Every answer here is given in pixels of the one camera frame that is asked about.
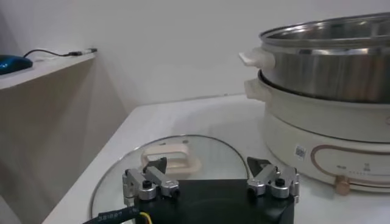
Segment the rose gold trim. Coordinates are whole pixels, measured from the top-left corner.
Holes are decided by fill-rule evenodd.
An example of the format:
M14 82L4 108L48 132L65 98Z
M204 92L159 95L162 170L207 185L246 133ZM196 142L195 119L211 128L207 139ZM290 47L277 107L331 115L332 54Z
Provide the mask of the rose gold trim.
M344 151L344 152L354 152L354 153L369 154L369 155L390 155L390 152L370 152L370 151L366 151L366 150L349 149L349 148L339 147L339 146L335 146L335 145L319 145L311 151L311 154L310 154L311 162L319 171L321 171L322 173L324 173L328 176L331 176L331 177L336 177L337 175L324 170L316 161L316 153L322 149L335 149L335 150L340 150L340 151ZM349 181L350 182L357 182L357 183L364 183L364 184L390 185L390 181L369 181L369 180L362 180L362 179L356 179L356 178L349 178Z

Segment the blue computer mouse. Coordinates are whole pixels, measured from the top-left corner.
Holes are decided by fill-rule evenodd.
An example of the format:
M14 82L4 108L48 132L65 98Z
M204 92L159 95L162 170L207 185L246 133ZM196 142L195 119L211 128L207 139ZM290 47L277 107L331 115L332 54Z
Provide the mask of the blue computer mouse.
M32 61L28 58L0 55L0 75L16 72L32 67Z

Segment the white wall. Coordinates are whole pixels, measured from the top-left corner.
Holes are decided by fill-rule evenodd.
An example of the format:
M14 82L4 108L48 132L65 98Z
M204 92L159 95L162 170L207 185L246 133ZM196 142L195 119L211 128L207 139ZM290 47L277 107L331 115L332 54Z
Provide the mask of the white wall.
M41 223L127 113L88 61L0 91L0 195L23 223Z
M390 10L388 0L0 0L23 52L96 46L130 111L136 104L243 92L237 53L261 30Z

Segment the white cooker base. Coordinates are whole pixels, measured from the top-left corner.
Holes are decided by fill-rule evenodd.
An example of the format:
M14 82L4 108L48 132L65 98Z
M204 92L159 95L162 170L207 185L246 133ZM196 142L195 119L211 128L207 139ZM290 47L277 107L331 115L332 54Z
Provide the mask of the white cooker base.
M273 154L298 172L351 189L390 192L390 144L347 141L293 127L266 110L263 137Z

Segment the screw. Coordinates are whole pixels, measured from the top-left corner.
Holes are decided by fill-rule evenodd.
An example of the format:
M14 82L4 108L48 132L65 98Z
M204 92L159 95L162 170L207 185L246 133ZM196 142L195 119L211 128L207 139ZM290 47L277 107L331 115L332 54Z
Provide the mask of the screw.
M282 178L276 179L276 180L275 180L275 185L276 185L277 187L284 187L284 186L285 186L285 181L284 181L284 179L282 179Z
M152 182L150 182L149 180L144 180L144 181L142 182L142 188L143 188L143 189L152 188Z

